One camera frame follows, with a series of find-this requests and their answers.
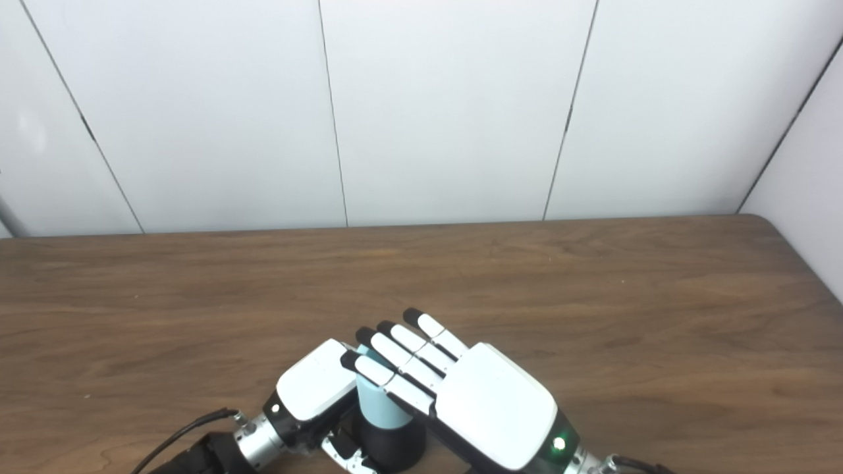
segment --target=robotic hand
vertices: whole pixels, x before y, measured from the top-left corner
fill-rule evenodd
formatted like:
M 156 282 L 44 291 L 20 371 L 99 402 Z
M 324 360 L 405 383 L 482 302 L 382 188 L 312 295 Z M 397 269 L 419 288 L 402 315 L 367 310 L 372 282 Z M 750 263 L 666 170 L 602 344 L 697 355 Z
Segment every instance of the robotic hand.
M 393 322 L 367 327 L 357 340 L 393 369 L 354 351 L 343 367 L 381 387 L 479 474 L 610 474 L 550 392 L 492 345 L 468 348 L 430 315 L 409 308 L 404 320 L 428 340 Z
M 388 321 L 377 331 L 361 328 L 357 351 L 329 339 L 278 379 L 257 417 L 228 409 L 199 417 L 132 474 L 181 435 L 224 417 L 239 429 L 205 435 L 152 474 L 256 474 L 285 451 L 318 448 L 351 474 L 402 471 L 422 455 L 424 427 L 478 474 L 616 474 L 619 466 L 674 474 L 618 455 L 600 461 L 580 445 L 550 392 L 493 346 L 468 348 L 420 310 L 408 309 L 404 320 L 427 339 Z M 362 424 L 344 429 L 358 407 Z M 378 420 L 366 415 L 373 407 Z M 384 418 L 390 410 L 408 421 Z

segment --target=silver cylindrical connector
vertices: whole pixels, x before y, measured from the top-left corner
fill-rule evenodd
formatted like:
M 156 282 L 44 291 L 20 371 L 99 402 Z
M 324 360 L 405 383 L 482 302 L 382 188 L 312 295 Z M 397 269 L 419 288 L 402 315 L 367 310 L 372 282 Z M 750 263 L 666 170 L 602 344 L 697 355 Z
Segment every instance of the silver cylindrical connector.
M 284 452 L 284 442 L 263 413 L 243 424 L 234 433 L 234 440 L 243 457 L 256 471 L 271 464 Z

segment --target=cylindrical object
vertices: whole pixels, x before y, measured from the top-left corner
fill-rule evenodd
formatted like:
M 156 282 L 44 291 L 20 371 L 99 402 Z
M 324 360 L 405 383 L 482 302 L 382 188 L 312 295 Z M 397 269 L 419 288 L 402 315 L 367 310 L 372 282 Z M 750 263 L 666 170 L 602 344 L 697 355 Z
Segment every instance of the cylindrical object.
M 360 346 L 357 351 L 387 365 L 366 346 Z M 357 393 L 362 416 L 355 421 L 353 430 L 369 458 L 384 473 L 405 471 L 413 467 L 427 447 L 427 430 L 424 425 L 395 405 L 383 389 L 361 375 L 357 376 Z
M 357 352 L 365 355 L 383 366 L 388 366 L 386 361 L 375 351 L 366 346 L 360 346 Z M 413 419 L 409 413 L 401 410 L 384 393 L 384 389 L 366 380 L 357 374 L 357 394 L 360 398 L 360 411 L 363 416 L 375 427 L 381 429 L 400 428 Z

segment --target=black cable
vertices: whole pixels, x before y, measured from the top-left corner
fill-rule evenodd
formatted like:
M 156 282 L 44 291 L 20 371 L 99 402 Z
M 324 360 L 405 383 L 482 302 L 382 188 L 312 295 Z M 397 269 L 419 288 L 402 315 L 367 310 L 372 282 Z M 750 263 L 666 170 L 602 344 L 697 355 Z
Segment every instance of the black cable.
M 652 464 L 647 464 L 643 461 L 638 461 L 632 458 L 618 455 L 613 455 L 612 460 L 618 466 L 630 467 L 632 469 L 637 469 L 641 472 L 646 472 L 646 474 L 676 474 L 675 472 L 669 470 L 667 467 L 662 466 L 661 464 L 653 466 Z
M 178 438 L 181 438 L 193 428 L 199 428 L 203 424 L 208 424 L 210 422 L 215 422 L 224 418 L 233 417 L 238 412 L 239 410 L 229 410 L 227 408 L 220 408 L 215 412 L 210 412 L 207 415 L 202 415 L 199 418 L 193 420 L 192 422 L 186 424 L 182 429 L 176 431 L 163 443 L 159 444 L 157 448 L 152 450 L 152 452 L 147 455 L 147 457 L 143 458 L 143 461 L 141 461 L 134 469 L 132 469 L 132 472 L 130 474 L 140 474 L 140 472 L 143 471 L 143 468 L 146 467 L 150 461 L 155 459 L 155 456 L 161 454 L 161 451 L 166 450 Z

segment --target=black fingertip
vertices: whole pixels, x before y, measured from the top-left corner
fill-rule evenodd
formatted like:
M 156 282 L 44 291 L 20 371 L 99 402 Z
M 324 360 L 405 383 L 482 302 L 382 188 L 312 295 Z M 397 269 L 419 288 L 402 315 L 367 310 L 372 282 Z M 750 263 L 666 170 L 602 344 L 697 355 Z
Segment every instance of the black fingertip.
M 383 332 L 383 334 L 386 334 L 387 336 L 392 335 L 392 328 L 393 327 L 395 327 L 395 323 L 392 322 L 392 321 L 386 321 L 385 320 L 385 321 L 380 321 L 378 323 L 378 331 Z
M 352 372 L 357 372 L 357 367 L 355 366 L 355 362 L 357 358 L 361 357 L 360 354 L 352 351 L 347 350 L 346 353 L 340 356 L 340 365 L 346 369 L 351 370 Z
M 407 308 L 404 310 L 404 321 L 410 326 L 415 327 L 416 329 L 419 328 L 419 318 L 422 317 L 424 311 L 417 310 L 416 308 Z
M 371 327 L 363 326 L 363 327 L 361 327 L 360 329 L 357 330 L 357 332 L 354 334 L 354 337 L 357 338 L 357 342 L 360 342 L 361 344 L 365 345 L 366 347 L 373 348 L 372 347 L 372 337 L 374 337 L 374 335 L 377 334 L 377 333 L 378 332 L 375 331 L 374 329 L 372 329 Z

